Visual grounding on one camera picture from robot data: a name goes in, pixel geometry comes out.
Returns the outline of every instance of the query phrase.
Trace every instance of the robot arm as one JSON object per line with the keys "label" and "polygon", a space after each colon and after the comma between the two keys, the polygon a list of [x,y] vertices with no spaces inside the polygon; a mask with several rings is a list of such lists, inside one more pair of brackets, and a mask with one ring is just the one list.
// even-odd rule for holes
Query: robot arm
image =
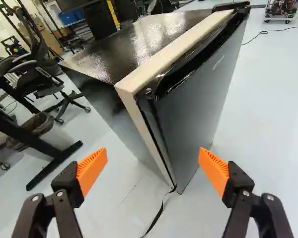
{"label": "robot arm", "polygon": [[222,202],[232,209],[223,238],[244,238],[250,217],[260,238],[294,238],[280,199],[269,193],[253,194],[254,181],[236,163],[200,148],[199,164]]}
{"label": "robot arm", "polygon": [[105,148],[80,162],[71,162],[51,183],[54,191],[45,197],[28,197],[12,233],[13,238],[45,238],[52,218],[56,218],[61,238],[82,238],[74,213],[107,163]]}

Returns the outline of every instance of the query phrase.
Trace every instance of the black office chair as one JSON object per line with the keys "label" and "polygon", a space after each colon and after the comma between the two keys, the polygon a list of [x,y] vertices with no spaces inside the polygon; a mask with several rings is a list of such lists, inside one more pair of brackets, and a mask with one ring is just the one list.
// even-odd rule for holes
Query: black office chair
{"label": "black office chair", "polygon": [[[1,60],[0,77],[3,77],[6,73],[18,73],[22,75],[15,88],[20,97],[26,97],[33,93],[36,98],[41,98],[60,92],[64,99],[45,110],[45,112],[49,113],[62,107],[59,114],[55,117],[55,121],[58,123],[64,122],[60,117],[64,114],[69,104],[76,105],[89,113],[89,107],[85,107],[74,101],[77,98],[83,97],[83,94],[76,94],[72,91],[70,95],[67,95],[62,91],[64,82],[57,78],[60,67],[55,59],[50,58],[49,49],[33,20],[30,19],[30,16],[27,16],[22,8],[15,7],[13,10],[29,35],[31,53],[22,56],[12,55]],[[38,36],[39,41],[37,41],[31,29]]]}

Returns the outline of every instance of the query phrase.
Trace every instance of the black desk leg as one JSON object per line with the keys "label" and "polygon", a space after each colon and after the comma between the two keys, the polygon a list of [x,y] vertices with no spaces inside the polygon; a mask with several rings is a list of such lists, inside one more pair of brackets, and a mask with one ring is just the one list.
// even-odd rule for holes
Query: black desk leg
{"label": "black desk leg", "polygon": [[60,165],[66,158],[73,154],[79,147],[83,145],[81,141],[76,142],[64,151],[61,151],[49,143],[41,140],[38,136],[33,135],[29,131],[15,125],[9,118],[7,118],[0,110],[0,131],[8,136],[28,145],[43,154],[49,155],[54,160],[47,165],[27,186],[29,191],[34,188],[42,179],[44,179],[50,172],[52,172],[58,165]]}

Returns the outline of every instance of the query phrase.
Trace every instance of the trash can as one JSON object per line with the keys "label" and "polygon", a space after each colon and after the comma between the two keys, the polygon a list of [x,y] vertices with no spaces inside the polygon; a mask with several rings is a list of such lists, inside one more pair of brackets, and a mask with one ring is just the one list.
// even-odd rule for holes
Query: trash can
{"label": "trash can", "polygon": [[[65,150],[74,143],[74,140],[65,131],[63,131],[57,124],[54,124],[54,118],[43,112],[34,115],[21,125],[21,127],[30,131],[32,134],[39,136],[42,140],[60,150]],[[22,151],[24,154],[28,154],[42,160],[49,162],[53,160],[52,157],[28,147],[12,137],[7,138],[6,146],[9,149],[18,152]]]}

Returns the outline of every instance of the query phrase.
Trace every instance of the monitor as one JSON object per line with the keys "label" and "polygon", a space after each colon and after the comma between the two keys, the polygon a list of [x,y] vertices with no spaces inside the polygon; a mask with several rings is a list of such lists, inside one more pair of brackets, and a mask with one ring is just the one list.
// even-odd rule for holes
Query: monitor
{"label": "monitor", "polygon": [[80,7],[87,6],[99,0],[56,0],[62,12],[68,12]]}

